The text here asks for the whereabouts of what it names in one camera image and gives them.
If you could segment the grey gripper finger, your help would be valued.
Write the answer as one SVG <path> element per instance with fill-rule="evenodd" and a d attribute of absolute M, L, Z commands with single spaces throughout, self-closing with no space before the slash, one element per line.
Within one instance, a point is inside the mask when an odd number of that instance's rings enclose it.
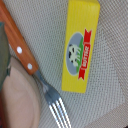
<path fill-rule="evenodd" d="M 5 24 L 0 22 L 0 90 L 2 89 L 3 82 L 6 76 L 9 74 L 10 64 L 10 51 L 9 42 L 5 32 Z"/>

